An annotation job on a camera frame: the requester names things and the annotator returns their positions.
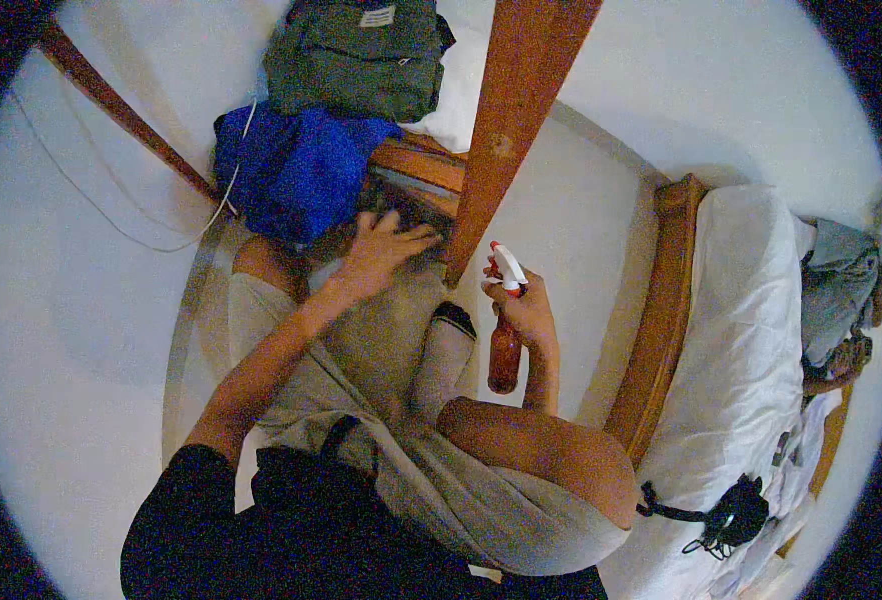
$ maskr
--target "spray bottle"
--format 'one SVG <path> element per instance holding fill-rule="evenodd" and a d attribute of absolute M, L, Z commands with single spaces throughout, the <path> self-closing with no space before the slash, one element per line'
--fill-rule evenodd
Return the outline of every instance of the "spray bottle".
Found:
<path fill-rule="evenodd" d="M 527 278 L 518 260 L 508 249 L 491 242 L 490 277 L 500 276 L 508 296 L 520 298 L 527 291 Z M 520 367 L 520 338 L 511 327 L 503 311 L 497 314 L 497 327 L 491 334 L 491 362 L 488 367 L 488 387 L 496 394 L 509 394 L 518 386 Z"/>

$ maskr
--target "backpack zipper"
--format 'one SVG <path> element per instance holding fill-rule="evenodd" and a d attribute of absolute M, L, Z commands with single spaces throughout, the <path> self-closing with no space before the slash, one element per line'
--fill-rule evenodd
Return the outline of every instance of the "backpack zipper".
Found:
<path fill-rule="evenodd" d="M 346 52 L 339 48 L 322 46 L 321 44 L 311 44 L 310 46 L 305 46 L 304 50 L 327 50 L 327 52 L 333 52 L 334 54 L 339 54 L 343 57 L 350 57 L 352 59 L 355 59 L 356 61 L 363 61 L 365 63 L 397 63 L 400 66 L 405 66 L 414 59 L 412 56 L 378 56 L 376 58 L 370 59 L 358 56 L 356 54 L 351 54 L 350 52 Z"/>

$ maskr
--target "white cable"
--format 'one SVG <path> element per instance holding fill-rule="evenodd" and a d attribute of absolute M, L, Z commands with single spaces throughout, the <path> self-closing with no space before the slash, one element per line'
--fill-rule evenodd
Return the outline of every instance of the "white cable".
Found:
<path fill-rule="evenodd" d="M 155 219 L 151 213 L 149 213 L 143 206 L 135 201 L 134 197 L 131 194 L 131 191 L 128 189 L 128 186 L 124 185 L 121 177 L 114 173 L 114 169 L 113 167 L 111 167 L 111 163 L 104 158 L 104 154 L 101 152 L 100 147 L 97 145 L 97 142 L 94 141 L 94 134 L 91 133 L 90 128 L 87 126 L 87 123 L 84 120 L 84 117 L 81 116 L 81 114 L 77 110 L 77 107 L 74 106 L 74 102 L 71 100 L 71 90 L 74 90 L 74 88 L 71 87 L 68 79 L 61 78 L 61 96 L 64 99 L 64 103 L 71 111 L 71 115 L 74 116 L 74 120 L 77 121 L 78 127 L 81 128 L 81 135 L 87 142 L 88 148 L 90 148 L 90 150 L 94 153 L 94 156 L 97 158 L 97 161 L 101 163 L 101 166 L 104 167 L 104 170 L 108 172 L 108 177 L 110 177 L 111 181 L 114 182 L 114 185 L 121 192 L 121 195 L 124 196 L 124 198 L 126 198 L 129 203 L 131 203 L 131 206 L 134 207 L 137 212 L 141 213 L 141 215 L 151 223 L 161 226 L 169 232 L 173 232 L 174 234 L 191 235 L 190 231 L 182 231 L 180 229 L 171 227 L 169 224 L 161 221 L 160 219 Z"/>
<path fill-rule="evenodd" d="M 117 225 L 116 222 L 113 222 L 111 220 L 111 217 L 108 216 L 108 213 L 106 213 L 100 206 L 98 206 L 97 202 L 95 202 L 93 199 L 91 199 L 89 196 L 87 196 L 85 191 L 83 189 L 81 189 L 80 186 L 78 186 L 76 183 L 74 183 L 74 179 L 72 179 L 71 176 L 63 170 L 63 168 L 61 167 L 61 164 L 58 162 L 58 160 L 56 158 L 54 158 L 54 154 L 50 151 L 50 149 L 47 147 L 47 144 L 45 144 L 44 140 L 40 137 L 38 130 L 34 127 L 34 123 L 31 121 L 31 117 L 29 117 L 27 115 L 27 112 L 24 109 L 24 104 L 21 103 L 20 98 L 17 96 L 17 93 L 14 90 L 12 90 L 12 95 L 14 96 L 14 100 L 15 100 L 15 104 L 17 104 L 17 108 L 20 110 L 21 114 L 24 115 L 24 120 L 27 121 L 28 128 L 31 130 L 31 133 L 34 135 L 34 137 L 38 140 L 40 147 L 44 150 L 44 153 L 47 154 L 47 156 L 50 158 L 51 162 L 54 163 L 54 166 L 58 170 L 58 172 L 61 173 L 61 175 L 74 187 L 74 189 L 76 189 L 78 191 L 79 194 L 81 194 L 84 197 L 85 200 L 87 200 L 99 213 L 101 213 L 101 216 L 103 216 L 108 221 L 108 223 L 111 224 L 111 227 L 113 227 L 119 234 L 128 238 L 132 242 L 135 242 L 135 244 L 137 244 L 139 246 L 144 246 L 148 250 L 153 250 L 157 253 L 165 253 L 165 254 L 176 253 L 176 252 L 184 250 L 188 246 L 193 245 L 195 242 L 197 242 L 202 237 L 204 237 L 204 234 L 207 233 L 207 230 L 209 230 L 210 227 L 212 225 L 214 225 L 214 222 L 217 221 L 217 218 L 219 216 L 221 216 L 221 211 L 224 210 L 224 206 L 228 203 L 228 197 L 231 196 L 231 188 L 233 188 L 233 186 L 234 186 L 234 180 L 237 179 L 237 172 L 241 168 L 240 158 L 237 161 L 237 165 L 234 167 L 234 173 L 231 175 L 231 182 L 228 183 L 228 189 L 226 189 L 224 191 L 224 198 L 221 199 L 221 204 L 218 206 L 217 210 L 214 211 L 214 215 L 210 218 L 210 221 L 208 221 L 207 224 L 204 226 L 204 228 L 201 229 L 201 231 L 197 235 L 195 235 L 193 238 L 191 238 L 191 240 L 189 242 L 187 242 L 181 246 L 177 246 L 177 247 L 155 247 L 155 246 L 151 246 L 150 244 L 147 244 L 145 242 L 140 241 L 139 239 L 135 238 L 133 235 L 124 231 L 120 226 Z M 247 123 L 244 124 L 244 132 L 241 135 L 241 139 L 244 139 L 248 134 L 248 128 L 251 126 L 251 121 L 254 119 L 256 108 L 257 108 L 257 98 L 255 98 L 255 101 L 251 104 L 251 113 L 248 115 Z"/>

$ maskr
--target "sock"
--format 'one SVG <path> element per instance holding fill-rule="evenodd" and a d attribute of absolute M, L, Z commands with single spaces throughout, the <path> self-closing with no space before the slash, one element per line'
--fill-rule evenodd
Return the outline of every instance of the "sock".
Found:
<path fill-rule="evenodd" d="M 411 410 L 431 426 L 448 401 L 468 365 L 477 334 L 463 308 L 443 302 L 431 316 L 424 335 L 421 365 L 411 381 Z"/>

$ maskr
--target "wooden bed frame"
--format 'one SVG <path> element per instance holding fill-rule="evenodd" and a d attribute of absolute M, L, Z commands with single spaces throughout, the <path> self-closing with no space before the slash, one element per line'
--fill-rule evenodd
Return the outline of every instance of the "wooden bed frame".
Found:
<path fill-rule="evenodd" d="M 710 188 L 693 174 L 655 194 L 658 244 L 634 349 L 604 430 L 617 439 L 634 468 L 661 417 L 687 330 L 697 208 Z"/>

